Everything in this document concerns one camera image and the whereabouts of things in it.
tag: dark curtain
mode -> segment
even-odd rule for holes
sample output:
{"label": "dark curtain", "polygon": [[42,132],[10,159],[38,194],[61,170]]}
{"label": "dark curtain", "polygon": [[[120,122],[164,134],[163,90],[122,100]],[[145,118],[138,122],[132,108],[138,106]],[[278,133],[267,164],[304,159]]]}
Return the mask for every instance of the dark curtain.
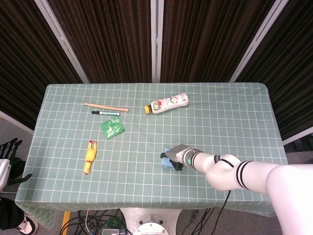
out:
{"label": "dark curtain", "polygon": [[91,83],[151,82],[148,0],[49,0]]}
{"label": "dark curtain", "polygon": [[290,0],[237,79],[266,84],[283,140],[313,126],[312,12]]}
{"label": "dark curtain", "polygon": [[34,129],[47,85],[81,80],[34,1],[1,1],[0,19],[0,110]]}
{"label": "dark curtain", "polygon": [[161,82],[228,82],[274,0],[166,0]]}

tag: green plastic bag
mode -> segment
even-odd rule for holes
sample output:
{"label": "green plastic bag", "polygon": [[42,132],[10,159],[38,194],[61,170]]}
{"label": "green plastic bag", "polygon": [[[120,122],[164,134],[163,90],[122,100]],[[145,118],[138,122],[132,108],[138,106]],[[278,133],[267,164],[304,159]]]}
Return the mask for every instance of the green plastic bag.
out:
{"label": "green plastic bag", "polygon": [[124,126],[118,117],[114,117],[109,121],[101,123],[100,126],[107,140],[112,139],[114,136],[125,131]]}

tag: person's foot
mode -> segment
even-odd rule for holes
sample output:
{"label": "person's foot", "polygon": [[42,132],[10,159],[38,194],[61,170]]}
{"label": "person's foot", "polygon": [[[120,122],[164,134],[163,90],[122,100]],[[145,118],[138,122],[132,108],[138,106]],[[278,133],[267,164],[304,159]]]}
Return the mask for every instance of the person's foot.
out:
{"label": "person's foot", "polygon": [[28,214],[24,214],[24,220],[22,223],[16,228],[20,234],[23,235],[33,235],[38,230],[38,222],[31,218]]}

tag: bottle cap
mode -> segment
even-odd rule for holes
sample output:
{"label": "bottle cap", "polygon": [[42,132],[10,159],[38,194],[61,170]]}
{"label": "bottle cap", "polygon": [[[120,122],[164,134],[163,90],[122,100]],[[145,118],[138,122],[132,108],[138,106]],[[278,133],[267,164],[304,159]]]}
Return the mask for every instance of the bottle cap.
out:
{"label": "bottle cap", "polygon": [[145,108],[146,114],[149,114],[149,113],[150,113],[149,106],[148,106],[148,105],[145,105],[144,108]]}

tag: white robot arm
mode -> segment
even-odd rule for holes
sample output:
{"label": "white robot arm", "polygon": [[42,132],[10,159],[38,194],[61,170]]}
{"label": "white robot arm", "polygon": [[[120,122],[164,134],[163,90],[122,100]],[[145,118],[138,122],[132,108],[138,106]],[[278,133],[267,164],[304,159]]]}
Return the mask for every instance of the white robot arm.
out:
{"label": "white robot arm", "polygon": [[184,144],[161,157],[204,173],[216,190],[244,188],[268,194],[284,235],[313,234],[313,165],[241,162],[231,154],[211,155]]}

